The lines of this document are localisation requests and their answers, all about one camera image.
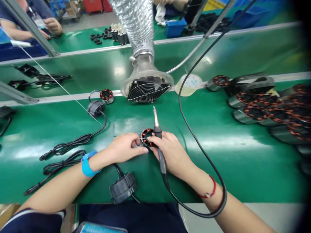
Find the dark blue sleeve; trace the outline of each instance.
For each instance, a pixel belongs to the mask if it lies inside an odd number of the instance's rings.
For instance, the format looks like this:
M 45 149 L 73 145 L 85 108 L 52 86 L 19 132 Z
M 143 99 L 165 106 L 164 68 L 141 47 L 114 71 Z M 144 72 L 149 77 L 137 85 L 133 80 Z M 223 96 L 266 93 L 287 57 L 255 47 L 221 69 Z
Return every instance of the dark blue sleeve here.
M 35 2 L 35 7 L 43 19 L 55 17 L 51 10 L 48 8 L 48 5 L 43 0 L 36 0 Z
M 12 17 L 12 14 L 10 13 L 10 11 L 7 9 L 4 3 L 0 0 L 0 20 L 3 20 L 3 19 L 17 24 L 16 20 Z
M 45 214 L 32 209 L 25 209 L 13 215 L 2 227 L 0 233 L 59 233 L 65 214 L 65 210 Z

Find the blue shirt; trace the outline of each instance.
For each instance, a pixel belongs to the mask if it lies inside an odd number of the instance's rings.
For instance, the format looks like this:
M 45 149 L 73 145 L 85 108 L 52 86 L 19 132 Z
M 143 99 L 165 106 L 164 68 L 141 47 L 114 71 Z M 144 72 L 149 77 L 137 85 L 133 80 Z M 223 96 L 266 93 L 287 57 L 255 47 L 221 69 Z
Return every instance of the blue shirt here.
M 80 221 L 126 229 L 130 233 L 187 233 L 176 203 L 118 205 L 82 205 Z M 44 214 L 25 209 L 15 214 L 0 233 L 60 232 L 65 211 Z
M 42 19 L 54 18 L 53 13 L 48 8 L 47 4 L 43 0 L 26 0 L 28 6 L 32 8 L 34 12 L 37 12 Z M 10 10 L 0 0 L 0 20 L 7 20 L 18 25 L 23 31 L 27 31 L 24 25 L 14 17 Z

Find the fan guard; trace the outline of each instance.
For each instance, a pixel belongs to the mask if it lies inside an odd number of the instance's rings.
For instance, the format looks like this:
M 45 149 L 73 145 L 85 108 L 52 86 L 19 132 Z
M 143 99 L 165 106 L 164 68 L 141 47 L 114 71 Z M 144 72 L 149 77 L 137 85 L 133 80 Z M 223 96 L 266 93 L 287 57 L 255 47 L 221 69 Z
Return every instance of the fan guard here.
M 159 77 L 150 77 L 150 76 L 133 80 L 127 100 L 132 100 L 140 103 L 148 103 L 155 101 L 162 94 L 164 94 L 171 86 L 170 84 L 162 83 L 161 81 L 162 79 Z

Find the stack of motor stators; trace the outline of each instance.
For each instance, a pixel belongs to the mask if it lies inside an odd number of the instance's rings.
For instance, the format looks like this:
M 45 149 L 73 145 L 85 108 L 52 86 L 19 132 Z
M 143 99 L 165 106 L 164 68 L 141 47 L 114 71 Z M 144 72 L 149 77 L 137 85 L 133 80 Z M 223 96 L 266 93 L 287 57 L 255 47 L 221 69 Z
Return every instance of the stack of motor stators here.
M 111 24 L 111 35 L 114 42 L 119 42 L 119 45 L 125 45 L 129 43 L 129 38 L 126 34 L 124 26 L 120 23 Z
M 311 86 L 295 85 L 271 94 L 239 92 L 227 103 L 243 124 L 266 126 L 278 141 L 293 145 L 302 155 L 300 168 L 311 177 Z

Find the worker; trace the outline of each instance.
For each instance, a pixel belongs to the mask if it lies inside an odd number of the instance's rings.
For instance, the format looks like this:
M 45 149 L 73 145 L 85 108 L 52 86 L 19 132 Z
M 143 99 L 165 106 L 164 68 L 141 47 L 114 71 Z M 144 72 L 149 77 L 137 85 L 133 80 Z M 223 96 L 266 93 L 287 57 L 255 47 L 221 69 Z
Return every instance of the worker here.
M 16 2 L 34 21 L 46 39 L 50 39 L 51 34 L 59 36 L 63 33 L 61 24 L 55 19 L 43 0 L 16 0 Z M 33 35 L 15 18 L 2 0 L 0 0 L 0 25 L 6 34 L 14 40 L 33 39 Z
M 166 8 L 165 17 L 171 18 L 176 17 L 181 14 L 184 9 L 185 4 L 188 3 L 188 0 L 152 0 L 155 6 L 163 5 Z
M 214 183 L 206 172 L 191 161 L 174 134 L 163 132 L 162 136 L 162 139 L 148 137 L 148 140 L 162 150 L 168 171 L 185 181 L 200 196 L 211 194 L 214 189 L 214 195 L 210 198 L 202 198 L 202 201 L 211 212 L 216 210 L 223 197 L 221 186 Z M 83 162 L 88 163 L 88 168 L 94 175 L 104 167 L 125 162 L 148 152 L 147 148 L 134 146 L 135 144 L 140 145 L 138 134 L 122 134 L 117 136 L 106 149 L 98 153 L 94 152 L 96 153 L 94 156 Z M 151 150 L 158 158 L 157 149 L 151 147 Z M 60 232 L 65 215 L 64 209 L 75 200 L 92 179 L 89 171 L 83 170 L 83 162 L 70 167 L 41 187 L 18 209 L 0 232 Z M 155 190 L 149 190 L 149 192 L 154 194 Z M 88 211 L 89 213 L 84 213 L 87 216 L 85 221 L 89 222 L 88 224 L 100 224 L 100 228 L 106 230 L 102 232 L 187 233 L 176 203 L 138 204 L 134 201 L 125 201 L 118 205 L 92 205 Z M 274 232 L 261 218 L 230 193 L 228 193 L 226 206 L 216 217 L 216 221 L 225 233 Z M 109 231 L 111 227 L 117 227 L 118 230 Z

